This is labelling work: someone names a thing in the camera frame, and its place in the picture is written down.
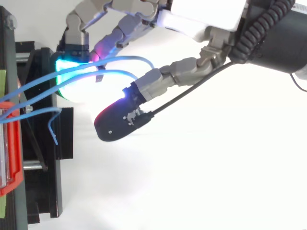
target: small screw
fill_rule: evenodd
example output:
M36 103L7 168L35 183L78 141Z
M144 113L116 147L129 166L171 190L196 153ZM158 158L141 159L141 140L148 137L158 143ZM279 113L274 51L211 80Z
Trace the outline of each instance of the small screw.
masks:
M6 26L10 30L15 30L17 29L17 20L13 15L10 15L6 18Z
M149 22L146 21L146 20L142 20L142 24L143 24L143 25L149 25Z
M122 48L124 48L124 45L123 44L117 44L116 47L119 48L119 49L122 49Z

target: blue wire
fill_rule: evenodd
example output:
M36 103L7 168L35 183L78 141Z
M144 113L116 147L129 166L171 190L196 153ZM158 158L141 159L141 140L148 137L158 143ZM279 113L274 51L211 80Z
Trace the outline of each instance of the blue wire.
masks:
M20 115L20 116L16 116L16 117L11 117L11 118L0 120L0 124L4 124L4 123L8 123L8 122L13 122L13 121L19 121L19 120L22 120L22 119L27 119L27 118L32 117L32 116L36 116L36 115L44 114L44 113L50 113L50 112L56 112L56 114L54 114L52 116L52 118L49 120L49 122L48 122L48 129L49 129L49 131L50 131L50 133L52 135L54 143L56 145L58 145L58 141L57 141L56 135L54 134L54 132L53 132L53 130L51 128L51 122L62 112L61 108L49 107L49 108L39 109L39 110L36 110L36 111L31 112L29 114L24 114L24 115Z
M56 135L54 134L52 128L51 128L51 122L61 113L62 109L60 108L54 108L54 107L50 107L50 108L45 108L45 109L40 109L34 112L31 112L29 114L24 114L21 116L17 116L17 117L13 117L13 118L6 118L9 114L11 114L12 112L14 112L17 109L26 107L29 104L34 104L42 99L44 99L45 97L48 97L49 95L51 95L52 93L58 91L60 88L74 82L74 81L78 81L82 78L85 77L90 77L90 76L97 76L97 75L106 75L106 74L122 74L122 75L127 75L129 77L132 77L133 79L138 79L138 77L136 77L134 74L127 72L127 71L123 71L123 70L99 70L99 71L95 71L95 72L89 72L89 73L84 73L84 74L80 74L77 76L74 76L66 81L64 81L63 83L61 83L60 85L56 85L52 88L50 88L49 90L44 91L43 93L41 93L40 95L26 101L20 104L17 104L15 106L13 106L12 108L8 109L4 114L2 114L0 116L0 124L4 124L4 123L8 123L8 122L12 122L12 121L17 121L17 120L21 120L21 119L25 119L25 118L29 118L35 115L39 115L42 113L48 113L48 112L58 112L57 114L55 114L48 122L48 129L52 135L52 138L54 140L54 142L56 143L56 145L58 145L57 139L56 139Z
M105 65L105 64L107 64L109 62L122 61L122 60L138 60L138 61L143 61L143 62L147 63L152 69L154 69L154 65L148 59L143 58L143 57L139 57L139 56L111 57L111 58L107 58L107 59L100 60L100 61L97 61L97 62L93 62L93 63L89 63L89 64L84 64L84 65L79 65L77 67L73 67L73 68L69 68L69 69L63 69L63 70L61 70L59 72L50 73L50 74L48 74L46 76L38 78L38 79L36 79L36 80L34 80L34 81L24 85L23 87L15 90L14 92L11 92L11 93L1 97L0 98L0 103L4 102L6 100L9 100L12 97L17 96L21 92L26 91L26 90L28 90L28 89L30 89L30 88L38 85L38 84L41 84L41 83L43 83L45 81L53 79L53 78L55 78L58 75L74 72L74 71L77 71L77 70L80 70L80 69L86 69L86 68L93 67L93 66L96 66L96 67L97 66L102 66L102 65Z

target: black metal bracket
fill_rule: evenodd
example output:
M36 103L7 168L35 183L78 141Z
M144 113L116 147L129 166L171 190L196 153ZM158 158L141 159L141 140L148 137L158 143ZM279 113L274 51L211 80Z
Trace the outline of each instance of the black metal bracket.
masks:
M51 72L49 48L34 49L34 42L16 43L17 54L29 53L27 62L18 62L18 76L26 84ZM25 98L33 98L54 86L46 81L24 92ZM56 95L50 95L32 105L33 110L57 107ZM57 218L62 213L60 160L73 158L73 108L63 108L62 113L52 122L59 145L50 135L47 123L52 114L43 114L22 121L24 160L39 160L43 170L24 172L28 223L39 223L40 213L50 213Z

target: metal rod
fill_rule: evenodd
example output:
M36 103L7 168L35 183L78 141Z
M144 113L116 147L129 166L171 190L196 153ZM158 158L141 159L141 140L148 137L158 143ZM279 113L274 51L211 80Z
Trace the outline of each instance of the metal rod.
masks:
M24 170L41 170L43 169L39 160L36 161L24 161Z
M25 63L28 61L30 57L30 53L17 53L16 54L16 62L17 63Z

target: robotic hand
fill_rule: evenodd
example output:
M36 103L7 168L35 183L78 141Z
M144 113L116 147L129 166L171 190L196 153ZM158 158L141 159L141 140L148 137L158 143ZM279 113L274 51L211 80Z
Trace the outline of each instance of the robotic hand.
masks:
M127 14L89 52L86 28L107 13ZM295 0L84 0L67 17L67 30L58 50L77 62L116 55L129 42L155 26L209 41L193 57L153 69L124 89L122 98L95 120L104 141L125 137L147 124L155 114L178 101L212 76L233 64L252 63L307 79L307 8ZM223 65L226 58L231 62ZM174 85L192 86L159 109L144 113L139 106Z

